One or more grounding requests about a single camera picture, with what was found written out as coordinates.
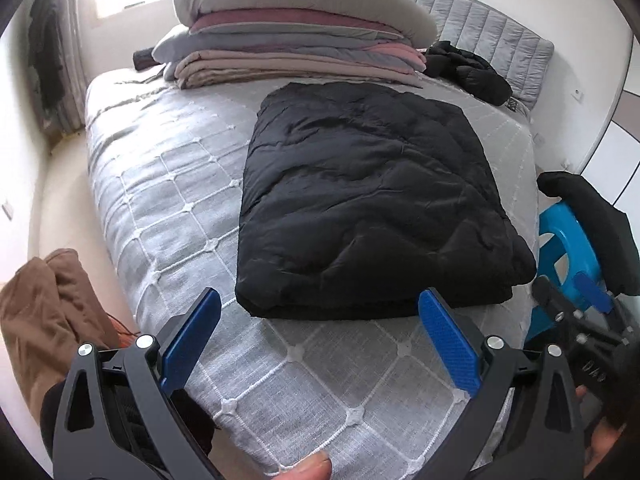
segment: brown garment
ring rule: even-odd
[[[79,344],[120,346],[73,249],[34,258],[16,272],[0,290],[0,328],[18,386],[38,423],[45,393],[64,380]]]

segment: blue chair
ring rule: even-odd
[[[602,272],[587,235],[571,208],[564,201],[554,204],[540,215],[540,235],[547,233],[554,236],[540,247],[538,276],[548,277],[575,306],[582,311],[587,310],[592,305],[592,301],[583,296],[576,287],[576,283],[579,284],[582,278],[584,281],[590,280],[591,283],[600,284]],[[556,262],[565,254],[568,257],[569,266],[566,279],[561,283],[556,271]],[[554,322],[539,306],[534,307],[527,341],[553,325]]]

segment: metal bolt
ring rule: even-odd
[[[487,346],[494,350],[499,350],[504,347],[504,341],[497,335],[489,336],[486,340]]]
[[[553,357],[560,357],[562,355],[562,350],[558,345],[549,345],[546,351]]]
[[[85,356],[85,355],[89,355],[93,350],[94,350],[94,347],[90,343],[84,343],[83,345],[80,345],[80,348],[78,349],[78,353],[81,356]]]
[[[154,343],[154,337],[149,334],[141,335],[136,339],[136,346],[138,348],[149,348]]]

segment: beige floor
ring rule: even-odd
[[[40,256],[62,247],[78,251],[102,307],[130,330],[137,330],[102,238],[86,168],[84,133],[54,149],[42,199]],[[216,432],[209,457],[227,480],[264,478],[221,431]]]

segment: stack of folded bedding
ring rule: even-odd
[[[420,86],[430,15],[411,0],[174,0],[182,23],[155,47],[180,88],[275,77]]]

